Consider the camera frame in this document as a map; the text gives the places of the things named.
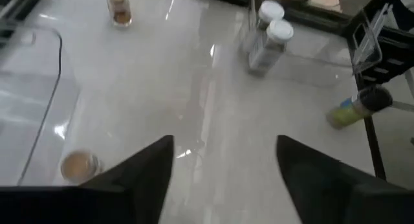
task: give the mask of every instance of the white countertop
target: white countertop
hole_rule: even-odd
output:
[[[28,22],[56,28],[81,93],[67,152],[110,168],[175,136],[161,223],[299,223],[275,158],[288,135],[373,174],[363,122],[332,129],[324,112],[354,82],[318,89],[247,75],[234,39],[246,10],[215,0],[130,0],[114,28],[106,0],[42,0]],[[55,185],[65,184],[60,174]]]

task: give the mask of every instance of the white container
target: white container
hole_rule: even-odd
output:
[[[243,39],[242,50],[249,53],[254,43],[265,33],[266,28],[273,20],[280,20],[285,15],[283,7],[275,1],[263,1],[259,9],[259,19],[251,25],[249,32]]]
[[[293,27],[285,20],[273,20],[253,46],[248,55],[249,72],[265,74],[286,49],[286,42],[293,37]]]

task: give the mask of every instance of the black lid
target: black lid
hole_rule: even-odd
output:
[[[370,111],[380,111],[393,104],[393,97],[380,85],[367,87],[359,92],[361,103]]]

